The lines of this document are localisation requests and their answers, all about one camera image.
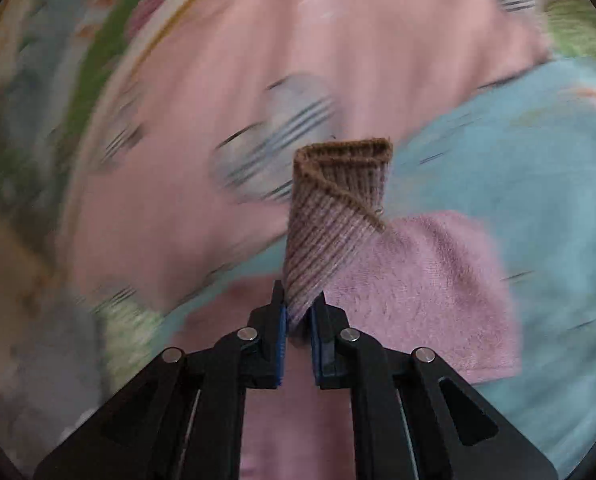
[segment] pink terry cloth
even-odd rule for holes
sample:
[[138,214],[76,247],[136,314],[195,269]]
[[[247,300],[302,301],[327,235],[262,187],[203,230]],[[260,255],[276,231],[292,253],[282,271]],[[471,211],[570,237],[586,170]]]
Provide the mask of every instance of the pink terry cloth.
[[216,147],[264,120],[269,85],[312,74],[340,104],[337,139],[399,142],[549,56],[536,22],[498,0],[193,0],[136,65],[134,104],[116,104],[122,161],[86,161],[60,259],[84,296],[130,287],[171,310],[286,232],[285,205],[212,176]]
[[386,348],[433,348],[470,383],[520,371],[520,328],[492,240],[454,211],[395,219],[325,287]]

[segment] pink fabric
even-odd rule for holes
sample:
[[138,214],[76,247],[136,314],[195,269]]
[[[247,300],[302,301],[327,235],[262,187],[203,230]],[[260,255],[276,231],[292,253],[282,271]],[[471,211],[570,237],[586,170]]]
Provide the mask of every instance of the pink fabric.
[[476,383],[520,370],[504,277],[480,225],[446,211],[390,222],[326,286],[325,298],[386,348],[433,348]]
[[547,56],[534,23],[496,0],[197,0],[137,72],[142,140],[86,182],[73,282],[83,294],[132,286],[170,310],[283,234],[286,207],[239,203],[209,160],[261,120],[264,89],[288,74],[332,89],[337,139],[397,142]]
[[[518,330],[491,241],[453,212],[393,222],[325,290],[350,324],[402,351],[434,348],[471,382],[517,370]],[[172,343],[209,348],[267,304],[276,276],[234,283],[187,317]],[[249,390],[240,477],[256,480],[355,478],[350,399],[314,385],[309,346],[286,348],[279,390]]]

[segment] green fabric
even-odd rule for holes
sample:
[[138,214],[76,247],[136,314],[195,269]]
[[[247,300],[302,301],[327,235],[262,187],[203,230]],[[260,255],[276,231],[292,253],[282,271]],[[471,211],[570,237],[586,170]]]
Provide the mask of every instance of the green fabric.
[[121,293],[100,304],[96,318],[102,331],[107,389],[114,394],[153,359],[152,341],[163,317]]
[[57,140],[56,165],[59,168],[61,189],[67,184],[80,138],[98,97],[128,47],[123,35],[124,27],[139,2],[140,0],[118,1],[80,66],[74,97],[64,120],[62,135]]
[[559,0],[547,7],[546,14],[558,53],[596,60],[596,8],[589,0]]

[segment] pink towel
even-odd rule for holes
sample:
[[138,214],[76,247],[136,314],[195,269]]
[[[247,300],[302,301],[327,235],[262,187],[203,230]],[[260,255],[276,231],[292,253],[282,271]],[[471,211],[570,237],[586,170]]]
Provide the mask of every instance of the pink towel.
[[457,212],[389,222],[325,287],[325,298],[386,348],[433,348],[471,383],[520,368],[502,267],[480,225]]

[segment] yellow stripe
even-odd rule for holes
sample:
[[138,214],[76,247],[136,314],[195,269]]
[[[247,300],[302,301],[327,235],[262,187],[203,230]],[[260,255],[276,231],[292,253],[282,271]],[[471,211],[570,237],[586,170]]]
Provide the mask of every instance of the yellow stripe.
[[167,23],[163,25],[162,29],[158,33],[150,45],[143,51],[142,55],[139,57],[138,61],[134,65],[133,75],[136,74],[136,71],[142,65],[144,60],[149,56],[149,54],[153,51],[154,48],[162,41],[162,39],[169,34],[171,29],[176,25],[176,22],[182,17],[184,12],[193,4],[196,0],[187,0],[184,4],[182,4],[178,10],[169,18]]

